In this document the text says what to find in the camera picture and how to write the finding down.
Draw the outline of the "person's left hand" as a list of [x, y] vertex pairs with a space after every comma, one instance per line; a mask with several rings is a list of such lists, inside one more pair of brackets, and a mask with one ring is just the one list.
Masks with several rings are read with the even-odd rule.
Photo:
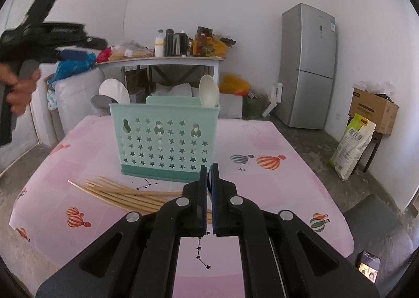
[[22, 116], [31, 103], [32, 94], [36, 91], [41, 71], [36, 69], [28, 79], [19, 79], [6, 64], [1, 64], [1, 83], [10, 87], [6, 103], [11, 106], [11, 112], [17, 117]]

